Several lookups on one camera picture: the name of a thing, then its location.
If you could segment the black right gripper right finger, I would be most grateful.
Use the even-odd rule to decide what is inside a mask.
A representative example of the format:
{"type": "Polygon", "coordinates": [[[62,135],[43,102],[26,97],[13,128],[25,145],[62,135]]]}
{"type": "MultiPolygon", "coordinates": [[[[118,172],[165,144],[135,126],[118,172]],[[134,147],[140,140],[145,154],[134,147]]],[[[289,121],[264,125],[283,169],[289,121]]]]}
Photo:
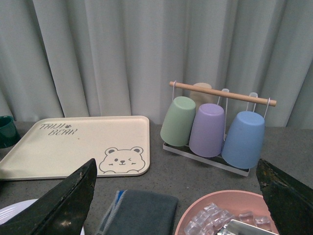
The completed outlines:
{"type": "Polygon", "coordinates": [[[313,233],[313,189],[260,159],[256,176],[264,201],[281,235],[313,233]]]}

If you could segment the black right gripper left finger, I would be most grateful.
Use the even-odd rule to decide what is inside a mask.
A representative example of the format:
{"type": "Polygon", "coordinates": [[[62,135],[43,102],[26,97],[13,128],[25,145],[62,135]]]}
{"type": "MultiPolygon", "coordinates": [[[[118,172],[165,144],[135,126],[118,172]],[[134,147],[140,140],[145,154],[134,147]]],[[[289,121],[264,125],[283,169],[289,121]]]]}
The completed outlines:
{"type": "Polygon", "coordinates": [[[94,158],[0,226],[2,235],[79,235],[94,196],[94,158]]]}

